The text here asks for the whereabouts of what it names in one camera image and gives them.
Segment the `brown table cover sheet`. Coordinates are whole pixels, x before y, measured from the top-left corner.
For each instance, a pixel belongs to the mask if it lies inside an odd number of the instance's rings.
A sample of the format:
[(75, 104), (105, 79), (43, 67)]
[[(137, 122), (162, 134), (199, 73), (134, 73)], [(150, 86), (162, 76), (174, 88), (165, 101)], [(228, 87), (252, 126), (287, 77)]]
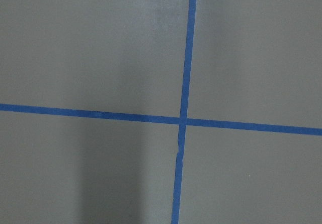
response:
[(1, 0), (1, 223), (321, 223), (321, 0)]

